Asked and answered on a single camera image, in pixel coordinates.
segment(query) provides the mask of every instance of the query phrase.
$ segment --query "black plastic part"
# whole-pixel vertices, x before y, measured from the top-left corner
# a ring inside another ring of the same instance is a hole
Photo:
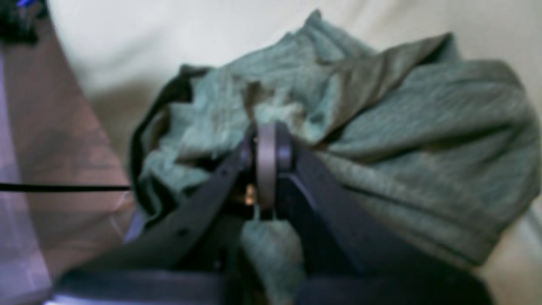
[[[170,271],[72,271],[55,288],[62,305],[242,304],[240,282],[218,274]]]
[[[329,264],[322,254],[330,251],[329,245],[319,245],[321,236],[329,235],[338,247],[333,250],[349,258],[360,275],[445,275],[459,272],[389,231],[349,197],[307,148],[299,143],[294,145],[295,170],[282,174],[278,184],[278,215],[288,219],[297,230],[306,250],[305,256],[309,256],[309,261],[313,260],[315,268]],[[305,201],[299,196],[292,198],[288,180],[302,191]],[[308,215],[311,215],[311,220],[307,220]],[[322,257],[313,259],[310,256]]]
[[[313,278],[301,287],[298,305],[490,305],[483,285],[471,277]]]
[[[293,168],[294,162],[292,137],[288,132],[288,127],[284,123],[277,123],[275,126],[278,171],[287,172]]]
[[[196,246],[216,220],[244,171],[239,147],[184,206],[141,237],[82,266],[85,270],[170,269]]]

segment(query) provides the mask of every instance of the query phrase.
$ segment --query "beige fabric backdrop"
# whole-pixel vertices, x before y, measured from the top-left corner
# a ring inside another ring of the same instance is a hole
[[[510,63],[542,113],[539,0],[49,3],[69,63],[123,160],[132,130],[181,63],[226,63],[277,41],[299,27],[315,8],[325,19],[379,49],[453,31],[465,58],[500,58]],[[538,202],[508,230],[488,264],[478,271],[488,279],[500,304],[542,304],[541,219]]]

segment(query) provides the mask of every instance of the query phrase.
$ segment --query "black strap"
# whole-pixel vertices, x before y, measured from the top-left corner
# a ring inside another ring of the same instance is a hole
[[[0,183],[0,192],[20,193],[75,193],[75,192],[125,192],[130,190],[129,185],[28,185],[14,183]]]

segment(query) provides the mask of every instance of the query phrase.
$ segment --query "green cloth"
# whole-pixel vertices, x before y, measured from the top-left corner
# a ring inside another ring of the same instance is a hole
[[[480,265],[539,193],[538,122],[505,63],[454,54],[449,35],[376,52],[315,12],[223,67],[183,66],[134,134],[139,202],[159,221],[251,123],[282,121],[399,236]],[[305,276],[292,228],[250,222],[242,244],[271,302],[291,302]]]

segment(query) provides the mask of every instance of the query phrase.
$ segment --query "black cable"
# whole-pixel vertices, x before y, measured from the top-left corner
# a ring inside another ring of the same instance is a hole
[[[128,185],[92,186],[92,185],[26,185],[0,183],[0,192],[21,193],[75,193],[75,192],[125,192],[130,190]]]

